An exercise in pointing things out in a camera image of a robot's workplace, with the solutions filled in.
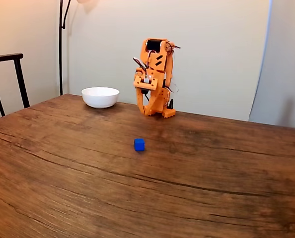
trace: floor lamp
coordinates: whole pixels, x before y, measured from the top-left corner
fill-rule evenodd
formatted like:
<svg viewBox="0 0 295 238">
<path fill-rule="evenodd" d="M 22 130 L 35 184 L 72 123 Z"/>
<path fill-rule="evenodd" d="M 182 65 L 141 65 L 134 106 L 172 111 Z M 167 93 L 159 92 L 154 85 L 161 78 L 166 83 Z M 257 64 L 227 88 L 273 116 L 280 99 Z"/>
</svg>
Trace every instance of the floor lamp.
<svg viewBox="0 0 295 238">
<path fill-rule="evenodd" d="M 77 0 L 79 3 L 85 3 L 89 0 Z M 63 21 L 63 0 L 60 0 L 59 10 L 59 87 L 60 95 L 63 94 L 63 29 L 66 28 L 66 18 L 69 10 L 71 0 L 68 1 L 64 21 Z"/>
</svg>

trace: white wall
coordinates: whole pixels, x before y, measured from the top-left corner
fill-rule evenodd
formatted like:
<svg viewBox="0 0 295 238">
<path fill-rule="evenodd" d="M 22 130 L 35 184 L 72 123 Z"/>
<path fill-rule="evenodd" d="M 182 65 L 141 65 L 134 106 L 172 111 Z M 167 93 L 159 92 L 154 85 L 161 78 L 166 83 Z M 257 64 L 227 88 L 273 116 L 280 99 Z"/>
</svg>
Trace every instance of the white wall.
<svg viewBox="0 0 295 238">
<path fill-rule="evenodd" d="M 251 121 L 295 127 L 295 0 L 274 0 Z"/>
<path fill-rule="evenodd" d="M 31 105 L 56 97 L 58 0 L 0 0 L 0 55 L 21 60 Z M 14 63 L 0 63 L 0 97 L 6 114 L 23 108 Z"/>
<path fill-rule="evenodd" d="M 182 49 L 174 60 L 179 111 L 248 120 L 268 18 L 266 0 L 90 0 L 70 11 L 69 90 L 110 86 L 136 103 L 132 86 L 147 37 Z"/>
</svg>

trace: white bowl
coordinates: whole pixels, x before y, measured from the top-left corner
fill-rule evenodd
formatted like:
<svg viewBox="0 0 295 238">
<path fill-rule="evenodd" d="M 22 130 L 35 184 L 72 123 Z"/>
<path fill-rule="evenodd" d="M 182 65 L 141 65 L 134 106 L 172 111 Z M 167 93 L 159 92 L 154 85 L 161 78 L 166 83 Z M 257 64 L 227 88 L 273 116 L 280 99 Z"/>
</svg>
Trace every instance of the white bowl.
<svg viewBox="0 0 295 238">
<path fill-rule="evenodd" d="M 108 108 L 113 106 L 119 96 L 119 90 L 114 88 L 85 88 L 81 91 L 83 101 L 93 108 Z"/>
</svg>

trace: black chair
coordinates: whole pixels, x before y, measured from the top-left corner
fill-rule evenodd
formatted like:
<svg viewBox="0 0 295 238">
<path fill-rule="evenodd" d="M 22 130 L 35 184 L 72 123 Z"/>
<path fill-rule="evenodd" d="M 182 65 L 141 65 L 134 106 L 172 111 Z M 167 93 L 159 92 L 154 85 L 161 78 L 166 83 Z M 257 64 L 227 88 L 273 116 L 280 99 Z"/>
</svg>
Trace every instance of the black chair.
<svg viewBox="0 0 295 238">
<path fill-rule="evenodd" d="M 12 54 L 12 55 L 3 55 L 3 56 L 0 56 L 0 62 L 9 61 L 9 60 L 14 61 L 18 86 L 19 86 L 20 94 L 22 96 L 23 105 L 25 108 L 28 108 L 29 101 L 28 101 L 27 92 L 26 92 L 26 88 L 25 88 L 22 67 L 20 66 L 20 59 L 22 59 L 23 57 L 24 57 L 24 55 L 22 53 L 17 53 L 17 54 Z M 0 114 L 2 115 L 2 117 L 5 116 L 1 101 L 0 101 Z"/>
</svg>

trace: wood grain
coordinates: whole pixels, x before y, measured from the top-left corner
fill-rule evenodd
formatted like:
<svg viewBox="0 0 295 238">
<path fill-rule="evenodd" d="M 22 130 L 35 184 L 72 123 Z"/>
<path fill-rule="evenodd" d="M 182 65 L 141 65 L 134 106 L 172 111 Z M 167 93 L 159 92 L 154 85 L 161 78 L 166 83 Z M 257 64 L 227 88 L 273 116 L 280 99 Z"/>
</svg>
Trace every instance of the wood grain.
<svg viewBox="0 0 295 238">
<path fill-rule="evenodd" d="M 295 129 L 73 95 L 23 109 L 0 118 L 12 237 L 295 238 Z"/>
</svg>

